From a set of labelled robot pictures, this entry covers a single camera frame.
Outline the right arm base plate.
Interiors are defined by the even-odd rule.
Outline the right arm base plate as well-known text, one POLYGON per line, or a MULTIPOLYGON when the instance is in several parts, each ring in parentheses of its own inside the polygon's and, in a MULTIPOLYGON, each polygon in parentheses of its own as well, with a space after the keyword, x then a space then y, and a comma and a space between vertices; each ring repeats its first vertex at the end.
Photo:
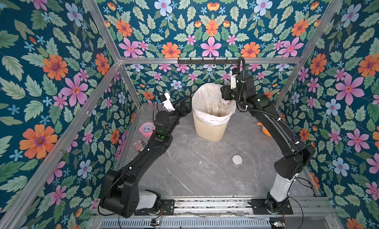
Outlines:
POLYGON ((288 199, 283 202, 276 202, 274 199, 251 199, 249 205, 252 206, 255 215, 293 215, 293 209, 288 199))

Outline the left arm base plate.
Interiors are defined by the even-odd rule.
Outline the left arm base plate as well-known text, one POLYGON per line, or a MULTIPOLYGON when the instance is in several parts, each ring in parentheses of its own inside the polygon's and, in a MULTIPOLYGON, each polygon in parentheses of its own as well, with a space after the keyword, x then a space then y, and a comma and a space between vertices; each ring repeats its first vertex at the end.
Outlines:
POLYGON ((145 208, 136 210, 135 216, 172 216, 174 215, 175 200, 161 199, 160 202, 155 203, 153 208, 145 208))

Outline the white jar lid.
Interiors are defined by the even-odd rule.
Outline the white jar lid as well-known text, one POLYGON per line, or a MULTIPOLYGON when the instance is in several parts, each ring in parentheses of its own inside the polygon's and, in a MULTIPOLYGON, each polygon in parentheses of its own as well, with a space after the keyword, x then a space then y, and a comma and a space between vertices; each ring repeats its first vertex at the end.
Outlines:
POLYGON ((234 155, 232 161, 235 165, 241 165, 243 163, 243 158, 240 155, 234 155))

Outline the clear jar with white lid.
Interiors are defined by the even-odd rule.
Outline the clear jar with white lid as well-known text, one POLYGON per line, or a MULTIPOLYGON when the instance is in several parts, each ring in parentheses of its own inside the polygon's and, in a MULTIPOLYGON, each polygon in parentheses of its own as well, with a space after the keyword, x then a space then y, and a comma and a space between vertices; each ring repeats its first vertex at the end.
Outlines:
POLYGON ((220 99, 220 102, 218 104, 219 110, 221 111, 227 111, 228 108, 231 106, 232 102, 231 100, 225 100, 223 98, 220 99))

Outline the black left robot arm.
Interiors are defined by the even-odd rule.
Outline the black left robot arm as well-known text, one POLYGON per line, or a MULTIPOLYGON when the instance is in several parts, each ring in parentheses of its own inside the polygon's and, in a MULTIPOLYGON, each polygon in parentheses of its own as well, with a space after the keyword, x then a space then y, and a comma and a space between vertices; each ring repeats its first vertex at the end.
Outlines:
POLYGON ((191 113, 187 99, 171 105, 169 100, 162 101, 165 110, 156 114, 155 130, 145 148, 127 165, 119 170, 110 170, 102 184, 99 208, 124 218, 131 217, 135 211, 160 210, 160 194, 152 191, 139 191, 139 182, 151 165, 170 147, 172 133, 181 118, 191 113))

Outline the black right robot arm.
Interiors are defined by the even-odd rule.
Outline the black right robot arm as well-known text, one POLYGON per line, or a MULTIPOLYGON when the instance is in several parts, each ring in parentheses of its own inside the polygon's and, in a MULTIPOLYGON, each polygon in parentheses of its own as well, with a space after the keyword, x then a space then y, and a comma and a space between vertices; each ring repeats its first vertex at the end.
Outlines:
POLYGON ((222 98, 235 101, 240 111, 255 117, 281 150, 283 157, 274 163, 276 177, 267 194, 266 204, 272 207, 284 204, 288 200, 293 181, 315 154, 315 147, 306 146, 295 136, 268 96, 256 93, 252 76, 232 74, 230 82, 221 88, 222 98))

